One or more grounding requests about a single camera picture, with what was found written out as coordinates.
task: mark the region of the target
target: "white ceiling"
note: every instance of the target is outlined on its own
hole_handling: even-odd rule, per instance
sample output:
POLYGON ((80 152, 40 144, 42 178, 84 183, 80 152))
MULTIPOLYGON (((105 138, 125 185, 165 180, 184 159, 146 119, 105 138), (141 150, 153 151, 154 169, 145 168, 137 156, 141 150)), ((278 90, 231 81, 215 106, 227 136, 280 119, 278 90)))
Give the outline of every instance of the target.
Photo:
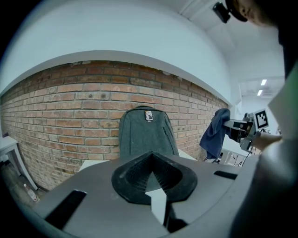
POLYGON ((284 79, 267 80, 264 86, 261 86, 262 80, 240 82, 241 96, 256 96, 259 90, 263 90, 261 98, 273 98, 284 85, 284 79))
POLYGON ((222 23, 212 10, 218 0, 157 1, 163 2, 204 30, 226 58, 236 50, 251 53, 279 47, 278 31, 275 28, 262 28, 249 22, 243 23, 233 16, 227 24, 222 23))

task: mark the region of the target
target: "backpack zipper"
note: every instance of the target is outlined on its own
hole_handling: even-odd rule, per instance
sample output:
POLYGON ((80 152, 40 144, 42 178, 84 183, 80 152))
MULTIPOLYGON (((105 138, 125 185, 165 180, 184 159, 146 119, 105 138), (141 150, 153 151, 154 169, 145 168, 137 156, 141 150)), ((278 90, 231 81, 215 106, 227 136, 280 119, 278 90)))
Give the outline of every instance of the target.
POLYGON ((167 136, 167 138, 168 138, 169 144, 171 145, 171 148, 172 148, 172 151, 173 151, 173 154, 174 154, 174 149, 173 149, 172 143, 171 143, 171 141, 170 141, 170 139, 169 139, 169 136, 168 136, 168 134, 167 134, 167 132, 166 132, 166 129, 165 129, 164 127, 163 127, 163 131, 164 131, 164 133, 166 134, 166 136, 167 136))

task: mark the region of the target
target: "brick wall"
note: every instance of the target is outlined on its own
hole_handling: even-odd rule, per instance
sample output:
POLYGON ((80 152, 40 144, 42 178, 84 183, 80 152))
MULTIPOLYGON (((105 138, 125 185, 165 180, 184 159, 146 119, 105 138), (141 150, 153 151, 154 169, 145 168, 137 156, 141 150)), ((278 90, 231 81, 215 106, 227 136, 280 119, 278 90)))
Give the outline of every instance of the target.
POLYGON ((85 61, 53 67, 1 98, 2 132, 19 142, 34 181, 52 189, 86 159, 119 155, 123 113, 140 105, 167 112, 177 146, 203 159, 200 138, 227 105, 210 92, 161 71, 124 62, 85 61))

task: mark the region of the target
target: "blue cloth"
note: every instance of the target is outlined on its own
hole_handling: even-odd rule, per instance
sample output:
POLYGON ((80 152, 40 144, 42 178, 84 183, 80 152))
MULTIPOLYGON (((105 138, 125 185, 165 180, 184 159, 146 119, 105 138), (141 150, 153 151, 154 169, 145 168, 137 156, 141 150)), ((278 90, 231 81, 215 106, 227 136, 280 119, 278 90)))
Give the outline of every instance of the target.
POLYGON ((231 129, 225 127, 224 123, 230 120, 230 110, 227 108, 219 109, 202 136, 200 146, 207 151, 207 159, 217 159, 224 143, 224 136, 230 137, 231 129))

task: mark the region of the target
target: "gray backpack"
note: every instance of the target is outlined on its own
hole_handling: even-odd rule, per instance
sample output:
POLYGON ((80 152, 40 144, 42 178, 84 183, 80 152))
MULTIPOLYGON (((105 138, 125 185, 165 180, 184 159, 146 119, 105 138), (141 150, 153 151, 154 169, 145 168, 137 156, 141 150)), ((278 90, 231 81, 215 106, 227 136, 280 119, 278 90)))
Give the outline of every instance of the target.
POLYGON ((121 117, 119 145, 120 157, 149 151, 179 156, 167 114, 147 106, 138 106, 121 117))

